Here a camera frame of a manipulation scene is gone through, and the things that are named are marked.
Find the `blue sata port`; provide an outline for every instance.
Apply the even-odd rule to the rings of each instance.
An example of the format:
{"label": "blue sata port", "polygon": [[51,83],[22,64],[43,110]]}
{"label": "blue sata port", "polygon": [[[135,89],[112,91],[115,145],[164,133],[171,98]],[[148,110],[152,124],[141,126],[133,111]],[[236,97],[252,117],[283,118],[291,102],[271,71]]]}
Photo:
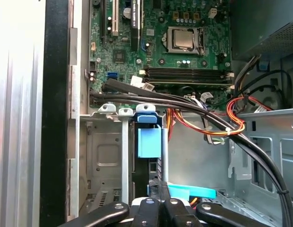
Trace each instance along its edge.
{"label": "blue sata port", "polygon": [[118,79],[118,73],[117,72],[108,72],[107,78]]}

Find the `cpu socket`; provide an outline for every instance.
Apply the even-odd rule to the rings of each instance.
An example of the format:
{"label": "cpu socket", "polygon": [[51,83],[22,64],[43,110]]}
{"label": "cpu socket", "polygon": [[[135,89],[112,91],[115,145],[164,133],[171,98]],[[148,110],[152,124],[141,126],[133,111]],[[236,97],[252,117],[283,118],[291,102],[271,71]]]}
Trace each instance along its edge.
{"label": "cpu socket", "polygon": [[204,55],[203,28],[168,27],[162,43],[168,53],[191,53]]}

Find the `black ram slot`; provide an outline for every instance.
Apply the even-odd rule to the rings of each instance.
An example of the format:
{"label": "black ram slot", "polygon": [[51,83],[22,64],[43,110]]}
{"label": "black ram slot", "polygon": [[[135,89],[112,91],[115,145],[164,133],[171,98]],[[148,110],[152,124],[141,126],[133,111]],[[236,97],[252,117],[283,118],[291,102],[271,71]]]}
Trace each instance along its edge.
{"label": "black ram slot", "polygon": [[150,83],[204,83],[231,85],[226,73],[220,70],[148,68],[145,78]]}

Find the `green circuit board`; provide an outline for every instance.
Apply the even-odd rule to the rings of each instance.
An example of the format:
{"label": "green circuit board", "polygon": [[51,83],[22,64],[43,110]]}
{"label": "green circuit board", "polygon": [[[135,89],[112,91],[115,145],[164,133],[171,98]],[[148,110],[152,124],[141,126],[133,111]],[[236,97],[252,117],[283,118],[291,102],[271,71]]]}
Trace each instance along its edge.
{"label": "green circuit board", "polygon": [[[93,90],[101,91],[108,72],[117,72],[117,80],[130,83],[132,76],[141,76],[139,72],[145,67],[231,70],[228,0],[144,0],[138,51],[131,48],[131,21],[124,16],[130,0],[119,0],[118,36],[106,34],[109,24],[105,22],[104,40],[100,31],[103,12],[93,5],[94,1],[97,0],[91,3],[89,43],[89,70],[92,68],[96,74],[94,81],[89,82]],[[106,0],[105,8],[105,18],[112,17],[113,0]],[[211,9],[217,9],[215,18],[209,18]],[[168,53],[162,38],[169,27],[201,27],[205,54]],[[183,60],[190,64],[183,66]],[[172,86],[166,85],[164,90],[168,91]],[[225,90],[212,90],[211,86],[200,86],[199,89],[212,92],[213,104],[227,99]]]}

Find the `ram slot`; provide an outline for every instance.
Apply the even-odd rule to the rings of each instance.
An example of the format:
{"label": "ram slot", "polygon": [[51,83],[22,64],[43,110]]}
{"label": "ram slot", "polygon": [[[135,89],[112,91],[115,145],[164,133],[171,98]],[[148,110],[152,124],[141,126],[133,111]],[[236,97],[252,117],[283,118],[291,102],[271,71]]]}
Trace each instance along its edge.
{"label": "ram slot", "polygon": [[119,0],[113,0],[113,36],[119,35]]}
{"label": "ram slot", "polygon": [[231,78],[220,70],[148,68],[145,78],[153,84],[202,84],[229,87]]}

